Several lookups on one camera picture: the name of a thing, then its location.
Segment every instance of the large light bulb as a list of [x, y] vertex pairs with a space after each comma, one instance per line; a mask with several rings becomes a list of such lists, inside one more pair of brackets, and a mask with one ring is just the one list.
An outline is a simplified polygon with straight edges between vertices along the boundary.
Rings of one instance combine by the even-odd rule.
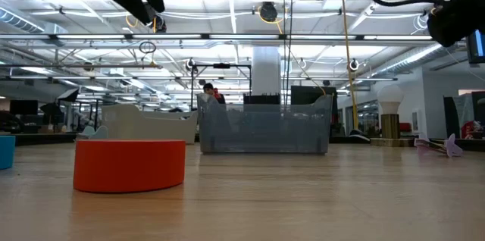
[[377, 93], [377, 100], [382, 108], [382, 114], [397, 114], [403, 99], [404, 93], [396, 85], [385, 86]]

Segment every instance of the blue stool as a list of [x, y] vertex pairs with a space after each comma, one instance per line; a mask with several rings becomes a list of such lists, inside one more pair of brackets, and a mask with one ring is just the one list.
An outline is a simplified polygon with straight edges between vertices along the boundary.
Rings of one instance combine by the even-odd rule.
[[0, 170], [12, 167], [14, 163], [15, 137], [0, 136]]

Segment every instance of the pink object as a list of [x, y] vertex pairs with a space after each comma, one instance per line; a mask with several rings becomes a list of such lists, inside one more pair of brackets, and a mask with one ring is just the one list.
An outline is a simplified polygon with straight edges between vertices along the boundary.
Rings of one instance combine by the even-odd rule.
[[443, 145], [431, 142], [428, 138], [420, 135], [419, 139], [415, 139], [415, 146], [420, 157], [429, 151], [438, 152], [450, 158], [463, 155], [463, 149], [455, 144], [455, 134], [446, 139]]
[[451, 157], [463, 156], [463, 149], [455, 144], [455, 134], [445, 140], [446, 154]]

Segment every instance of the cable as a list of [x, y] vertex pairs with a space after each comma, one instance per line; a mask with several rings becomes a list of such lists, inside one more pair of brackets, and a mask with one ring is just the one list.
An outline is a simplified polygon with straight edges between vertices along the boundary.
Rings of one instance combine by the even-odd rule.
[[293, 60], [295, 60], [295, 62], [296, 62], [296, 64], [298, 65], [298, 67], [300, 67], [300, 68], [302, 69], [303, 73], [304, 73], [304, 74], [305, 74], [305, 75], [306, 75], [308, 78], [310, 78], [310, 80], [311, 80], [311, 81], [312, 81], [312, 82], [313, 82], [313, 83], [314, 83], [316, 86], [318, 86], [318, 87], [321, 89], [321, 91], [324, 93], [324, 95], [326, 95], [327, 93], [325, 92], [325, 89], [324, 89], [323, 87], [321, 87], [321, 86], [320, 86], [320, 85], [319, 85], [317, 82], [315, 82], [315, 81], [314, 81], [314, 80], [313, 80], [313, 79], [312, 79], [312, 78], [311, 78], [311, 77], [310, 77], [310, 76], [309, 76], [309, 75], [306, 73], [305, 69], [304, 69], [302, 66], [300, 66], [300, 64], [299, 64], [299, 62], [298, 62], [298, 59], [296, 59], [296, 57], [295, 57], [295, 55], [293, 54], [293, 52], [289, 52], [289, 53], [290, 53], [290, 54], [293, 56]]
[[135, 25], [133, 25], [133, 24], [130, 23], [130, 21], [128, 20], [128, 15], [126, 15], [124, 19], [127, 22], [128, 26], [130, 26], [132, 28], [134, 28], [134, 27], [136, 27], [136, 25], [138, 25], [138, 18], [135, 21]]
[[[451, 56], [451, 58], [453, 58], [453, 60], [455, 60], [455, 61], [456, 61], [456, 63], [461, 64], [461, 62], [460, 62], [460, 61], [458, 61], [458, 59], [456, 59], [456, 58], [455, 58], [455, 56], [453, 56], [453, 55], [451, 54], [451, 52], [449, 52], [449, 50], [448, 50], [448, 49], [445, 49], [445, 50], [446, 50], [446, 52], [448, 52], [449, 56]], [[467, 71], [468, 71], [468, 72], [469, 72], [471, 75], [473, 75], [473, 76], [475, 76], [476, 78], [478, 78], [479, 80], [482, 80], [483, 82], [485, 82], [485, 79], [484, 79], [484, 78], [479, 77], [478, 75], [474, 74], [474, 73], [473, 73], [473, 72], [472, 72], [470, 69], [467, 69]]]
[[[293, 0], [289, 0], [289, 12], [292, 14], [293, 13]], [[289, 90], [289, 65], [291, 64], [291, 34], [293, 32], [293, 19], [289, 19], [289, 41], [288, 41], [288, 62], [286, 63], [286, 92]], [[285, 108], [288, 105], [288, 94], [285, 94]]]
[[431, 3], [435, 5], [443, 5], [446, 2], [445, 0], [405, 0], [402, 2], [385, 2], [383, 0], [373, 0], [373, 1], [378, 3], [379, 5], [387, 6], [387, 7], [411, 5], [415, 3]]
[[[283, 7], [285, 8], [285, 13], [283, 15], [283, 19], [284, 19], [283, 32], [286, 33], [286, 0], [283, 0]], [[286, 38], [287, 37], [285, 37], [283, 40], [283, 58], [285, 61], [286, 61]], [[285, 77], [283, 77], [283, 89], [284, 89], [284, 85], [285, 85]], [[288, 97], [287, 97], [288, 95], [286, 93], [288, 93], [288, 89], [286, 89], [285, 96], [284, 96], [285, 110], [286, 110], [286, 103], [288, 102]]]
[[349, 31], [347, 30], [346, 0], [342, 0], [342, 10], [343, 10], [343, 29], [346, 34], [347, 75], [349, 76], [350, 96], [352, 97], [354, 129], [358, 129], [357, 103], [355, 101], [354, 86], [353, 86], [352, 77], [351, 77], [352, 73], [350, 71]]

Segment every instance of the yellow pole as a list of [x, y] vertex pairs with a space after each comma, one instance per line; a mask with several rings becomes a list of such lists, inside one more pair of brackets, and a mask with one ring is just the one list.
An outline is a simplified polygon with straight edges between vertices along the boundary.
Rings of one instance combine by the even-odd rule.
[[350, 51], [349, 51], [349, 31], [347, 30], [347, 13], [346, 13], [346, 0], [342, 0], [342, 10], [343, 10], [343, 28], [346, 34], [346, 50], [347, 50], [347, 74], [349, 75], [349, 86], [350, 95], [352, 97], [352, 111], [354, 112], [354, 129], [358, 129], [358, 118], [357, 118], [357, 105], [355, 103], [354, 86], [352, 82], [352, 72], [350, 71]]

